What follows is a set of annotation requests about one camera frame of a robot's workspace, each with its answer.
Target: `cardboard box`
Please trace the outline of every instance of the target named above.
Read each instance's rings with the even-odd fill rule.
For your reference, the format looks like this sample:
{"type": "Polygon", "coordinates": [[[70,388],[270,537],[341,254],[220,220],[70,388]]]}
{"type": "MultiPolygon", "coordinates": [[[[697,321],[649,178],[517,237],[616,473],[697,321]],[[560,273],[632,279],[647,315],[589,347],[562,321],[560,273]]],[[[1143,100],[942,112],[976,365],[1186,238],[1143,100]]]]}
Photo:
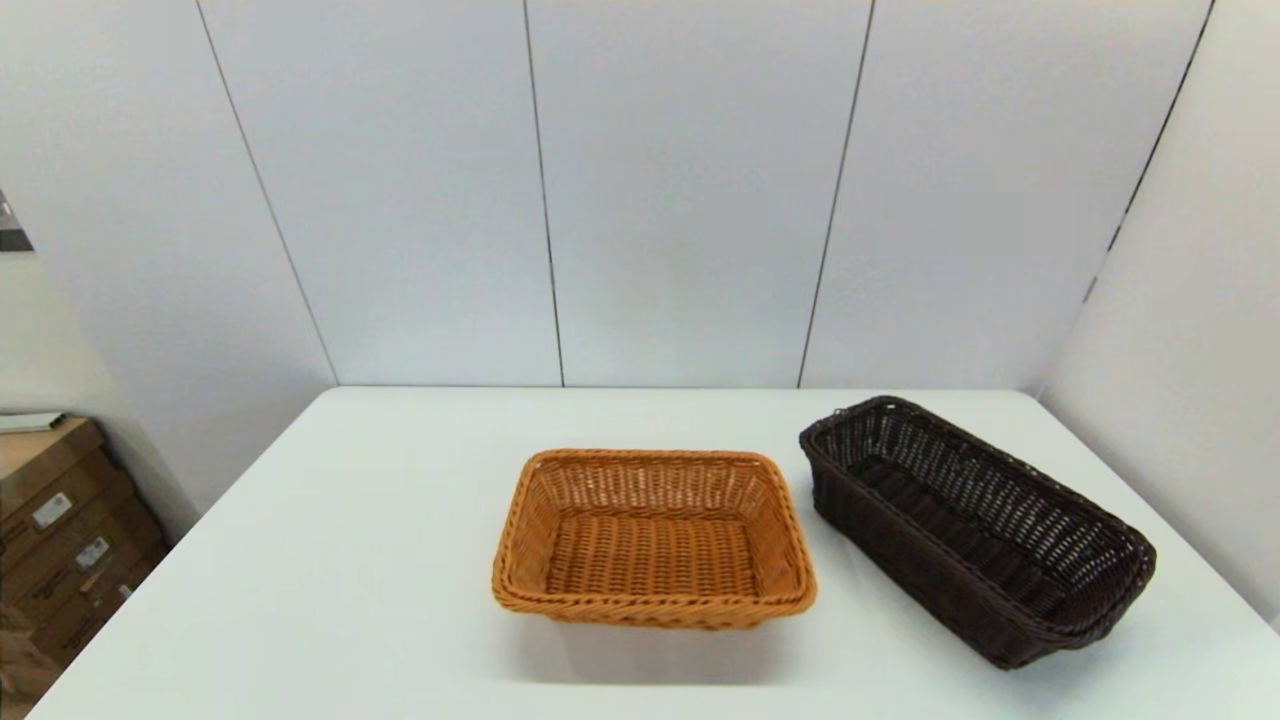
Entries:
{"type": "Polygon", "coordinates": [[[151,574],[164,555],[164,544],[156,542],[143,551],[141,560],[129,566],[118,561],[108,562],[38,629],[0,630],[3,662],[46,670],[65,669],[151,574]]]}
{"type": "Polygon", "coordinates": [[[8,574],[46,537],[70,521],[119,474],[101,448],[90,451],[0,521],[0,571],[8,574]]]}
{"type": "MultiPolygon", "coordinates": [[[[68,525],[64,532],[47,538],[6,577],[0,589],[0,626],[38,628],[84,580],[105,566],[101,564],[114,561],[129,566],[142,556],[143,548],[160,539],[160,528],[151,514],[132,496],[133,486],[128,484],[128,478],[122,482],[129,493],[110,507],[108,516],[92,532],[87,536],[77,533],[68,541],[65,530],[73,529],[68,525]]],[[[109,489],[91,502],[73,524],[96,512],[93,506],[116,492],[115,488],[109,489]]]]}
{"type": "Polygon", "coordinates": [[[0,520],[102,445],[93,420],[68,418],[44,433],[0,436],[0,520]]]}
{"type": "Polygon", "coordinates": [[[60,670],[0,665],[0,684],[4,685],[5,694],[12,694],[15,698],[40,700],[49,692],[49,688],[54,687],[59,675],[61,675],[60,670]]]}

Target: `label on box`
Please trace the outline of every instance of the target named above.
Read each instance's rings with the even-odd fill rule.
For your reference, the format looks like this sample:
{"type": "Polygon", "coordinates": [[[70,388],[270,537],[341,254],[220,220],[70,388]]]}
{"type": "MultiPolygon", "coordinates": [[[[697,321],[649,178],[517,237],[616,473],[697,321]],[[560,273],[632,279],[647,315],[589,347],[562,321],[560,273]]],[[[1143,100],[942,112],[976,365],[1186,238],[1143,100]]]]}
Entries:
{"type": "Polygon", "coordinates": [[[76,564],[81,566],[81,570],[88,570],[93,565],[97,565],[97,561],[106,555],[108,550],[111,550],[111,546],[108,544],[106,538],[99,536],[96,541],[84,546],[84,550],[76,556],[76,564]]]}
{"type": "Polygon", "coordinates": [[[58,521],[59,518],[67,514],[72,509],[72,501],[67,497],[67,493],[60,492],[54,497],[49,498],[49,502],[40,506],[38,510],[31,514],[31,519],[36,521],[36,527],[44,530],[49,525],[58,521]]]}

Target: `white table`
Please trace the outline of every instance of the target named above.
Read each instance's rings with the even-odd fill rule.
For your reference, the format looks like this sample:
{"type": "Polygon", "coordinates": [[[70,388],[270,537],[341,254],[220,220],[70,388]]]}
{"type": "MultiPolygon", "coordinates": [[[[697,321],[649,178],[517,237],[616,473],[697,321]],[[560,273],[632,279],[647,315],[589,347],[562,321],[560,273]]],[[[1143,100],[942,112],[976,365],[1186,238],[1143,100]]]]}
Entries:
{"type": "Polygon", "coordinates": [[[870,395],[328,392],[31,717],[1280,716],[1280,637],[1048,413],[1014,392],[904,392],[1089,496],[1160,552],[1151,587],[1102,643],[1014,673],[987,665],[812,509],[796,436],[870,395]],[[817,603],[723,633],[499,609],[490,562],[520,468],[566,446],[773,457],[797,498],[817,603]]]}

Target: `wicker basket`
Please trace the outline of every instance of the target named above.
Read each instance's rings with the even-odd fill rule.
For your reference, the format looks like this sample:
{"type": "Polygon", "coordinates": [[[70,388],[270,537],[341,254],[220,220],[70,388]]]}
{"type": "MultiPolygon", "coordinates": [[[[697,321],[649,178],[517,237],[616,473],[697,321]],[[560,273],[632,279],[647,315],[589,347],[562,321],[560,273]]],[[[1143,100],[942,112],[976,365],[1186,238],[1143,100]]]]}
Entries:
{"type": "Polygon", "coordinates": [[[503,607],[575,623],[751,628],[815,593],[782,474],[749,452],[540,452],[493,564],[503,607]]]}
{"type": "Polygon", "coordinates": [[[1106,637],[1155,571],[1140,533],[905,400],[836,413],[800,446],[818,512],[998,667],[1106,637]]]}

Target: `basket rim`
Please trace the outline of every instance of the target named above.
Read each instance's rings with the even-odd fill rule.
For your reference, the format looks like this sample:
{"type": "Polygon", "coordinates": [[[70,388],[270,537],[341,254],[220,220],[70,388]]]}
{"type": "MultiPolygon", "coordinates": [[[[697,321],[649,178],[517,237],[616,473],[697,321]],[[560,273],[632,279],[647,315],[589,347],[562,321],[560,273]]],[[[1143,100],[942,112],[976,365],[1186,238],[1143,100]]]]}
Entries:
{"type": "Polygon", "coordinates": [[[1037,637],[1044,641],[1055,643],[1068,643],[1068,644],[1075,642],[1079,642],[1080,644],[1088,644],[1089,642],[1092,642],[1093,637],[1100,630],[1110,628],[1115,623],[1115,620],[1119,619],[1117,611],[1125,610],[1137,598],[1138,593],[1147,585],[1147,583],[1151,580],[1152,574],[1155,573],[1156,548],[1151,544],[1149,541],[1147,541],[1147,538],[1138,529],[1126,524],[1124,520],[1116,518],[1111,512],[1107,512],[1097,503],[1094,503],[1092,500],[1059,483],[1052,477],[1032,466],[1030,464],[1019,460],[1018,457],[1014,457],[1012,455],[992,446],[991,443],[983,441],[982,438],[975,437],[973,433],[969,433],[964,428],[960,428],[954,423],[946,420],[945,418],[941,418],[940,415],[931,413],[928,409],[922,407],[920,405],[905,400],[902,397],[892,395],[881,395],[877,397],[872,397],[870,400],[867,400],[858,405],[836,410],[832,415],[828,415],[827,418],[823,418],[813,423],[808,428],[805,428],[800,433],[800,446],[801,450],[804,450],[805,455],[809,457],[810,462],[820,464],[827,473],[835,474],[842,480],[852,483],[859,489],[863,489],[863,495],[865,495],[878,507],[893,515],[895,519],[908,525],[913,533],[928,541],[932,550],[942,555],[951,564],[957,565],[960,569],[963,569],[970,578],[973,578],[983,588],[984,591],[983,594],[986,596],[986,602],[988,605],[995,606],[997,611],[1005,615],[1012,616],[1012,619],[1015,619],[1025,630],[1036,634],[1037,637]],[[1139,562],[1134,568],[1129,578],[1126,589],[1124,592],[1117,593],[1116,598],[1106,609],[1100,611],[1097,616],[1089,623],[1083,623],[1083,624],[1052,623],[1033,612],[1024,603],[1010,597],[1004,588],[992,583],[986,577],[986,574],[982,573],[982,570],[979,570],[972,562],[961,557],[948,546],[940,542],[932,533],[925,530],[915,520],[905,515],[892,503],[882,498],[878,493],[865,492],[867,489],[865,484],[859,482],[846,469],[836,465],[836,462],[832,461],[831,457],[828,457],[820,448],[818,448],[814,437],[826,429],[837,427],[842,423],[847,423],[864,413],[876,410],[884,405],[901,405],[906,410],[916,413],[918,414],[916,416],[923,416],[925,421],[943,427],[945,429],[952,432],[954,434],[959,436],[963,441],[969,443],[973,450],[977,450],[987,455],[989,459],[996,460],[997,462],[1009,466],[1011,470],[1018,471],[1019,478],[1021,480],[1033,483],[1039,488],[1056,495],[1059,500],[1070,505],[1073,510],[1083,511],[1084,515],[1102,524],[1112,534],[1119,536],[1123,539],[1137,546],[1139,552],[1139,562]]]}
{"type": "Polygon", "coordinates": [[[777,464],[769,457],[751,451],[731,450],[613,450],[613,448],[554,448],[543,450],[534,454],[525,461],[520,480],[516,483],[516,492],[507,511],[507,521],[503,525],[502,538],[498,543],[498,553],[493,562],[493,594],[498,602],[508,610],[522,612],[554,614],[566,606],[572,607],[690,607],[714,606],[730,610],[732,607],[765,607],[774,609],[777,616],[795,615],[803,612],[813,605],[817,598],[817,582],[814,579],[813,560],[809,557],[809,548],[800,530],[800,521],[796,515],[795,502],[791,498],[786,478],[777,464]],[[767,596],[748,594],[602,594],[602,593],[548,593],[531,592],[516,587],[511,582],[509,566],[512,546],[515,542],[516,524],[524,510],[525,497],[532,483],[538,469],[547,461],[561,459],[609,459],[620,461],[627,459],[662,459],[662,460],[694,460],[694,461],[735,461],[742,465],[758,466],[781,505],[783,520],[787,528],[787,537],[800,559],[797,568],[800,587],[795,592],[774,593],[767,596]],[[518,602],[524,607],[513,607],[518,602]]]}

